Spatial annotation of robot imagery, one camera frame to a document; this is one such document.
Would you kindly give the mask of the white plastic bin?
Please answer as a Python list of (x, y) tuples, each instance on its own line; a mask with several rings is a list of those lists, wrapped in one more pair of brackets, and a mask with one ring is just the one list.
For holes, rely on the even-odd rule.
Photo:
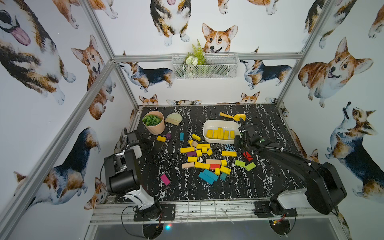
[(231, 121), (208, 120), (204, 123), (203, 134), (208, 143), (233, 145), (240, 136), (240, 125)]

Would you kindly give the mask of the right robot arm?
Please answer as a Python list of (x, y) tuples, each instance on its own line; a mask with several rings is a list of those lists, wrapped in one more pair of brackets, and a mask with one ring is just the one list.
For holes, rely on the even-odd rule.
[(309, 161), (302, 155), (289, 151), (270, 139), (262, 138), (255, 125), (240, 119), (240, 136), (235, 137), (235, 146), (242, 147), (252, 156), (272, 161), (298, 176), (305, 187), (280, 191), (270, 198), (270, 210), (281, 215), (284, 210), (312, 208), (318, 213), (338, 214), (338, 204), (347, 192), (336, 168), (326, 162)]

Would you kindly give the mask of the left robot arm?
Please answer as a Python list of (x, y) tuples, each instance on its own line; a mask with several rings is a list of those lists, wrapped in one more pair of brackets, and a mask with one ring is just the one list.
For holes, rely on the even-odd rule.
[(123, 194), (137, 204), (140, 211), (155, 208), (156, 200), (143, 187), (139, 160), (148, 149), (147, 140), (141, 139), (137, 131), (123, 128), (114, 154), (104, 158), (106, 189), (110, 194)]

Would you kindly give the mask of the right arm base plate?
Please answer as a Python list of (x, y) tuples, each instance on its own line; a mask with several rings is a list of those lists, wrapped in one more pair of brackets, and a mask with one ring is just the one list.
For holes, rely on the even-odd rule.
[(296, 217), (298, 215), (296, 209), (284, 209), (276, 201), (256, 201), (254, 204), (254, 214), (258, 218), (282, 218), (283, 216)]

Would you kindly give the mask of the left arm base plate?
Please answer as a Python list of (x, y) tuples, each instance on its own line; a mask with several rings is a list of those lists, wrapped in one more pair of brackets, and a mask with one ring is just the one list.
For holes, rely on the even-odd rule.
[(145, 210), (136, 210), (135, 222), (148, 221), (173, 221), (175, 219), (176, 205), (175, 204), (160, 204), (153, 205)]

